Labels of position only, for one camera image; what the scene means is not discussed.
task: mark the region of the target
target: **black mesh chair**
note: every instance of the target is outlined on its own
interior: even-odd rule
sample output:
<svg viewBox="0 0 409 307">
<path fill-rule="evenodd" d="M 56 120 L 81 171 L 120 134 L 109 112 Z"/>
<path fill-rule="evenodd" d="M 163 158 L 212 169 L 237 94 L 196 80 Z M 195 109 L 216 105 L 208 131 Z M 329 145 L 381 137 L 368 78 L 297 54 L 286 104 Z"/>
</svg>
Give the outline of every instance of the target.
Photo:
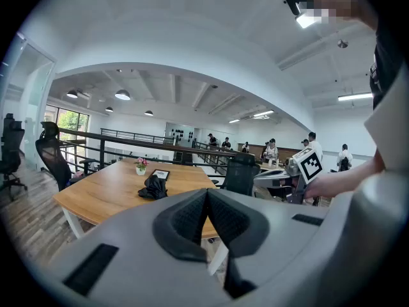
<svg viewBox="0 0 409 307">
<path fill-rule="evenodd" d="M 19 148 L 24 136 L 24 130 L 21 128 L 21 122 L 16 122 L 13 118 L 6 119 L 4 119 L 5 128 L 2 137 L 4 142 L 2 147 L 3 159 L 0 161 L 0 173 L 4 175 L 4 181 L 0 191 L 8 188 L 12 198 L 12 186 L 24 187 L 27 190 L 27 186 L 21 183 L 20 178 L 13 174 L 21 164 Z"/>
<path fill-rule="evenodd" d="M 253 178 L 260 173 L 253 155 L 238 153 L 228 160 L 228 171 L 224 183 L 220 187 L 247 196 L 252 196 Z"/>
<path fill-rule="evenodd" d="M 57 139 L 59 129 L 57 124 L 53 122 L 41 122 L 41 124 L 43 125 L 44 131 L 36 141 L 36 149 L 41 160 L 56 179 L 58 190 L 61 191 L 65 189 L 68 184 L 78 182 L 84 177 L 71 178 L 71 169 L 59 148 L 59 141 Z M 88 170 L 88 164 L 91 162 L 97 162 L 97 160 L 84 159 L 80 164 L 84 164 L 84 168 Z"/>
</svg>

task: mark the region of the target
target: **person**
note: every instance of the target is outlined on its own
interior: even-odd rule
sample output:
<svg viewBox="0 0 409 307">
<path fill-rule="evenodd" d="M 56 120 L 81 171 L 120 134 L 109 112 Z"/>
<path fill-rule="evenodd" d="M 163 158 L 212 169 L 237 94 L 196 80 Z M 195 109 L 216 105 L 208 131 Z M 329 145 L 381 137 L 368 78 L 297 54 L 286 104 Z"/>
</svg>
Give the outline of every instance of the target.
<svg viewBox="0 0 409 307">
<path fill-rule="evenodd" d="M 376 108 L 392 86 L 403 64 L 403 54 L 392 39 L 383 19 L 378 19 L 367 0 L 300 0 L 309 9 L 327 9 L 330 15 L 344 19 L 357 19 L 376 31 L 374 64 L 370 67 L 369 85 Z M 376 150 L 372 159 L 348 171 L 327 173 L 313 180 L 305 190 L 305 198 L 314 196 L 334 197 L 339 193 L 355 190 L 371 175 L 385 169 L 385 163 Z"/>
<path fill-rule="evenodd" d="M 212 133 L 209 133 L 208 137 L 209 139 L 209 145 L 211 146 L 217 146 L 217 139 L 213 136 Z"/>
<path fill-rule="evenodd" d="M 265 153 L 265 151 L 266 151 L 269 144 L 270 144 L 270 142 L 268 142 L 268 141 L 264 144 L 263 151 L 261 152 L 261 155 L 260 155 L 261 161 L 263 161 L 263 159 L 264 159 L 264 153 Z"/>
<path fill-rule="evenodd" d="M 271 139 L 266 151 L 264 152 L 266 162 L 269 162 L 270 159 L 276 161 L 279 156 L 279 150 L 275 146 L 275 139 Z"/>
<path fill-rule="evenodd" d="M 222 143 L 222 147 L 223 147 L 223 148 L 230 148 L 230 147 L 231 147 L 231 144 L 230 144 L 230 142 L 229 142 L 229 138 L 228 138 L 228 137 L 226 137 L 226 140 Z"/>
<path fill-rule="evenodd" d="M 249 150 L 250 150 L 249 143 L 246 141 L 246 143 L 242 146 L 242 152 L 249 153 Z"/>
<path fill-rule="evenodd" d="M 343 151 L 341 151 L 337 158 L 338 171 L 348 171 L 352 167 L 352 155 L 348 152 L 348 145 L 343 144 Z"/>
<path fill-rule="evenodd" d="M 322 161 L 322 147 L 320 143 L 316 140 L 316 134 L 314 132 L 310 132 L 308 134 L 308 140 L 309 140 L 308 146 L 310 146 L 312 149 L 315 149 L 318 160 Z"/>
</svg>

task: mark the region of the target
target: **wooden table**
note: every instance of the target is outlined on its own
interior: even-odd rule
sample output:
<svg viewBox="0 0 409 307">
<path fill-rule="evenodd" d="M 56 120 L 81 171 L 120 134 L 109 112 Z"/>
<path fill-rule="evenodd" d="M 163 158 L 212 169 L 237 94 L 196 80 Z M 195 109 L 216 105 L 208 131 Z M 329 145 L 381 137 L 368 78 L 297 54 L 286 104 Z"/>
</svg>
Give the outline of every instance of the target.
<svg viewBox="0 0 409 307">
<path fill-rule="evenodd" d="M 96 173 L 70 185 L 54 195 L 77 238 L 84 232 L 73 216 L 92 224 L 99 224 L 123 210 L 150 203 L 138 196 L 145 187 L 145 180 L 155 169 L 170 171 L 166 181 L 167 195 L 172 196 L 202 188 L 216 188 L 200 167 L 149 162 L 145 175 L 137 175 L 135 159 L 118 161 Z M 217 237 L 212 223 L 206 220 L 202 238 Z"/>
<path fill-rule="evenodd" d="M 284 171 L 284 168 L 282 167 L 268 167 L 268 163 L 264 162 L 262 165 L 260 165 L 260 170 L 262 171 L 272 171 L 272 170 L 277 170 L 277 171 Z"/>
</svg>

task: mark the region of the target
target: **window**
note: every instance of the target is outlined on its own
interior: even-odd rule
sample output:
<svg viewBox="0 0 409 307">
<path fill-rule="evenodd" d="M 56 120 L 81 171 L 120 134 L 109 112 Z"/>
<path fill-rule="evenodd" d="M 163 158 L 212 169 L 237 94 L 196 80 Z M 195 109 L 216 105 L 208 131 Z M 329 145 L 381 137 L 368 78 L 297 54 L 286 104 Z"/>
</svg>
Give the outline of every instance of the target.
<svg viewBox="0 0 409 307">
<path fill-rule="evenodd" d="M 44 120 L 46 122 L 57 123 L 58 127 L 62 129 L 78 130 L 81 132 L 87 132 L 89 115 L 78 113 L 76 111 L 54 107 L 50 105 L 45 106 Z M 84 136 L 75 136 L 73 134 L 59 133 L 60 140 L 85 140 Z M 75 156 L 71 154 L 77 154 L 86 157 L 85 148 L 81 146 L 73 146 L 61 149 L 66 161 L 75 163 Z M 83 158 L 77 157 L 77 164 L 83 160 Z M 75 171 L 75 166 L 70 164 L 71 171 Z"/>
</svg>

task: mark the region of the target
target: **flower pot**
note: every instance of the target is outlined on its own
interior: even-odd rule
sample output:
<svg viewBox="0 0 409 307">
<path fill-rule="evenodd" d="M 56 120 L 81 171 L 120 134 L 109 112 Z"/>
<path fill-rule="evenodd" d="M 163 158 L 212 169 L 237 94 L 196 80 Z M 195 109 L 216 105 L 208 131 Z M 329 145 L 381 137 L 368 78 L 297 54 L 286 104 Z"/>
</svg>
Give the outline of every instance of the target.
<svg viewBox="0 0 409 307">
<path fill-rule="evenodd" d="M 140 169 L 140 168 L 136 167 L 136 173 L 138 175 L 145 175 L 145 172 L 146 172 L 146 168 Z"/>
</svg>

